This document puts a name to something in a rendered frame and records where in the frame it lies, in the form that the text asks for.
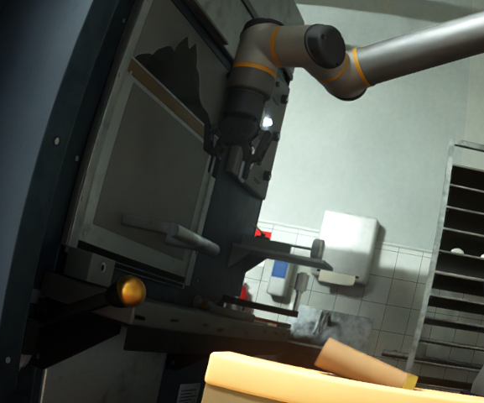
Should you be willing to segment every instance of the tiled wall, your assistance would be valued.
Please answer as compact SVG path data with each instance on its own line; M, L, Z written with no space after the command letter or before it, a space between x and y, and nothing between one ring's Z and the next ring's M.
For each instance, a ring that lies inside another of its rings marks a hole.
M299 229L269 222L260 222L258 226L263 231L271 231L273 241L299 246L311 246L313 239L319 236L319 231L316 229ZM308 256L310 251L293 249L293 253ZM301 298L302 305L373 318L368 354L400 369L405 369L405 361L383 358L382 351L388 349L403 353L409 352L423 302L430 258L431 254L426 251L400 248L384 243L377 245L374 251L370 277L366 286L346 287L321 284L310 273L310 268L299 266L291 277L287 296L274 297L266 292L273 261L263 262L249 270L246 273L245 284L253 301L292 309L295 297L293 288L295 276L300 272L309 274L309 285ZM442 312L438 308L437 312L432 311L429 314L450 317L452 313ZM286 321L286 317L265 311L255 311L255 315L280 322ZM483 319L471 314L469 316L472 317L468 319L469 322L480 323ZM455 343L464 343L466 339L476 338L475 343L484 346L484 335L442 327L432 329L431 326L425 325L423 336ZM480 362L481 359L484 359L484 354L478 354L478 352L473 354L471 350L460 348L430 345L429 351L423 351L423 349L426 350L425 344L419 346L418 353L426 353L426 355L443 359L459 359L466 362ZM470 357L463 357L465 354L470 354ZM469 380L470 382L476 375L467 370L445 369L420 364L415 365L413 372L423 376L460 381Z

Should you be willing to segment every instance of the metal rack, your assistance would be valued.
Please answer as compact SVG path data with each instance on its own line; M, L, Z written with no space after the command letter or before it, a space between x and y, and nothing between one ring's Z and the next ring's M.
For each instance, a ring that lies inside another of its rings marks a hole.
M484 352L484 348L476 345L433 340L422 335L424 325L484 333L484 322L474 323L462 315L462 312L467 312L484 316L484 258L481 257L484 254L484 170L454 164L455 148L484 153L483 145L466 141L450 142L439 225L423 305L408 354L408 372L412 370L414 363L445 368L458 367L470 371L478 371L481 368L479 364L457 363L418 354L420 343L426 346L438 344ZM465 253L451 252L456 248L462 249ZM460 293L463 297L451 293ZM451 313L458 319L441 317L438 315L441 310L448 310L444 312ZM395 357L397 352L385 353L388 357ZM471 384L466 382L456 383L446 379L432 382L431 378L421 378L424 385L435 388L471 389Z

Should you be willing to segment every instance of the glowing light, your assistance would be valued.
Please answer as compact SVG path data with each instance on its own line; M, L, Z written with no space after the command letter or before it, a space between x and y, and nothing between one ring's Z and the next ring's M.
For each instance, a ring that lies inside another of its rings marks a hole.
M262 122L262 127L269 128L270 126L273 126L273 120L271 118L265 117Z

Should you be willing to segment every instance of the gold ball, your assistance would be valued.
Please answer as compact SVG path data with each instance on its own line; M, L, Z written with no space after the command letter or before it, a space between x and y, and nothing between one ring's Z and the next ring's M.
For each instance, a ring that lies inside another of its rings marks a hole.
M117 293L125 306L133 307L143 303L147 297L147 288L137 277L125 275L117 281Z

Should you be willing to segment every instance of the wooden rolling pin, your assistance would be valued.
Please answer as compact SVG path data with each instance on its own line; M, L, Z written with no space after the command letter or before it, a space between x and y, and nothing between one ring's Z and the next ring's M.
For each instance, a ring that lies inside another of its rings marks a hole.
M315 366L344 378L409 390L419 379L332 338L325 342Z

